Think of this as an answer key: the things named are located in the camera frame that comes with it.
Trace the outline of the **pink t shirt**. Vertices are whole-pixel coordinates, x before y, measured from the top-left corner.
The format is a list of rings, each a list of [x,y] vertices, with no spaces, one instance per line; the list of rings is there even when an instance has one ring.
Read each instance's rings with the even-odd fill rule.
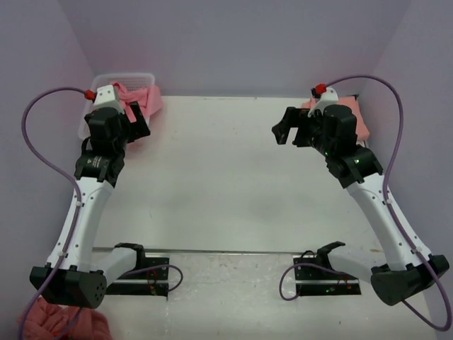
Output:
[[[142,115],[147,122],[153,114],[164,107],[160,89],[156,85],[140,87],[134,91],[128,90],[124,84],[118,81],[112,81],[110,85],[117,90],[120,105],[131,123],[137,120],[130,108],[131,102],[138,102]]]

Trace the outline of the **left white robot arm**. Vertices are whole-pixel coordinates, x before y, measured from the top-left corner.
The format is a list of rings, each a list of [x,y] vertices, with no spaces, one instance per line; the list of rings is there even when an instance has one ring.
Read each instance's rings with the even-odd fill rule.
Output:
[[[30,273],[30,282],[48,303],[96,309],[115,280],[146,273],[139,244],[119,243],[104,259],[92,261],[101,215],[125,165],[125,148],[150,135],[138,102],[130,108],[134,122],[114,107],[96,108],[84,118],[89,136],[76,161],[76,187],[66,221],[46,264]]]

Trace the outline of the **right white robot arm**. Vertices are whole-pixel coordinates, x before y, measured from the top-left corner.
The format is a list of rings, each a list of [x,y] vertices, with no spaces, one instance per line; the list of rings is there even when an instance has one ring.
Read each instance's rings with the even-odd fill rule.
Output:
[[[323,278],[350,274],[370,283],[379,299],[393,306],[431,287],[449,270],[449,262],[443,255],[434,255],[414,232],[384,187],[378,159],[372,150],[357,144],[356,124],[347,106],[330,105],[314,115],[289,107],[272,132],[283,145],[294,128],[293,145],[312,147],[324,156],[330,174],[359,205],[382,249],[368,254],[344,242],[327,244],[316,252],[317,273]]]

